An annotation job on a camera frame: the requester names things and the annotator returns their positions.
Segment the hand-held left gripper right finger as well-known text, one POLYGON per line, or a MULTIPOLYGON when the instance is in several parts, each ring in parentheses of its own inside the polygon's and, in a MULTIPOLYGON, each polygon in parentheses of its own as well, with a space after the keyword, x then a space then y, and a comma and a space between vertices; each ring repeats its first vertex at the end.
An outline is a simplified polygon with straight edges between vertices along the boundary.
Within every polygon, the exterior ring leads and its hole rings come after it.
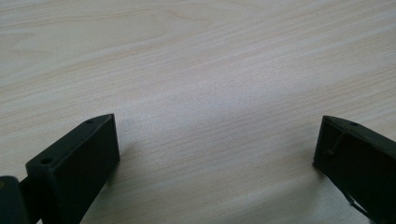
POLYGON ((322 118, 313 165, 374 224, 396 224, 396 142, 359 123, 322 118))

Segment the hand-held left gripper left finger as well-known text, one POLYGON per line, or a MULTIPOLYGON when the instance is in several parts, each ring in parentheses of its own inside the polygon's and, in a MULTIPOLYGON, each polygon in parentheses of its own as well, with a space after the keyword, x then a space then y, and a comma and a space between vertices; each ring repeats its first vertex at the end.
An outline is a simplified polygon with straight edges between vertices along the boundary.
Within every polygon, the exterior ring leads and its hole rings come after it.
POLYGON ((78 224, 119 161, 114 115, 79 124, 26 163, 32 220, 78 224))

